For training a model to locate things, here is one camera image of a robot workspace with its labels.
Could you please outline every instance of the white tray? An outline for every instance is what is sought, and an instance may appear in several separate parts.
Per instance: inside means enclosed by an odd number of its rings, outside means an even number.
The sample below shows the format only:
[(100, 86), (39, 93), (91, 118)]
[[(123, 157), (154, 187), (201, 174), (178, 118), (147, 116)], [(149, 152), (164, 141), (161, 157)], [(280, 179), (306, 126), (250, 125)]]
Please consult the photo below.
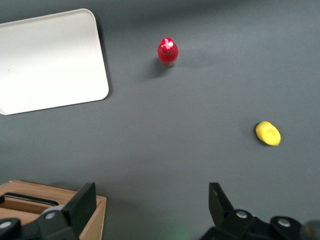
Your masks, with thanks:
[(104, 99), (96, 19), (87, 9), (0, 24), (0, 113)]

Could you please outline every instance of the screw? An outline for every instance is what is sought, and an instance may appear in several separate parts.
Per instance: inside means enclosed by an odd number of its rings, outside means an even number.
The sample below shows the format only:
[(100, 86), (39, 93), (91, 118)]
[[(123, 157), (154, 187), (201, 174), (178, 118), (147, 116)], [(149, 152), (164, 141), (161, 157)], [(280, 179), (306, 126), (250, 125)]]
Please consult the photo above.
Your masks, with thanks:
[(284, 226), (286, 228), (291, 226), (290, 222), (287, 219), (284, 219), (284, 218), (279, 218), (278, 224), (280, 224), (281, 226)]
[(0, 229), (5, 229), (5, 228), (9, 227), (11, 224), (12, 224), (11, 221), (5, 221), (0, 224)]
[(241, 219), (246, 219), (248, 215), (244, 211), (237, 211), (236, 215)]
[(45, 219), (49, 220), (49, 219), (53, 219), (55, 217), (56, 213), (55, 212), (50, 212), (47, 215), (45, 215)]

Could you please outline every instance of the yellow sponge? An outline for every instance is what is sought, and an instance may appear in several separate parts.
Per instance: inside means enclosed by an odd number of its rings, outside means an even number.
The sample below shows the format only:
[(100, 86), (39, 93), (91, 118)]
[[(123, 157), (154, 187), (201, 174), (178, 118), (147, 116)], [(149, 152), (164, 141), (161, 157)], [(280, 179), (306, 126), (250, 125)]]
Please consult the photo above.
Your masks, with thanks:
[(271, 146), (278, 146), (281, 142), (281, 135), (278, 129), (268, 121), (262, 121), (255, 127), (258, 138)]

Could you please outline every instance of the bottle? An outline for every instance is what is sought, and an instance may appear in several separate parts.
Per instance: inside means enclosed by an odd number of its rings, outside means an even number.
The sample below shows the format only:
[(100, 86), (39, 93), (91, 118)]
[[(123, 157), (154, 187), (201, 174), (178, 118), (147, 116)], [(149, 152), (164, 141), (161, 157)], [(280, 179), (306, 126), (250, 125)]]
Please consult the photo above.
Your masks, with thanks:
[(175, 65), (178, 58), (178, 46), (169, 37), (164, 38), (158, 47), (158, 56), (160, 62), (166, 67), (172, 67)]

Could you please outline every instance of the gray table surface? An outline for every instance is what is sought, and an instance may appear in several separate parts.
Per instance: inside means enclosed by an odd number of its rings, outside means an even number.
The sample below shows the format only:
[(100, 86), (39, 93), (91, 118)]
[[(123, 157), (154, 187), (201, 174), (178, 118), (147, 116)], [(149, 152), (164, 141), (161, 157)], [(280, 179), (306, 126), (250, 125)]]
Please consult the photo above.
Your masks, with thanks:
[(109, 95), (0, 115), (0, 184), (95, 182), (105, 240), (199, 239), (209, 182), (263, 221), (320, 218), (319, 0), (2, 0), (0, 23), (79, 8), (96, 16)]

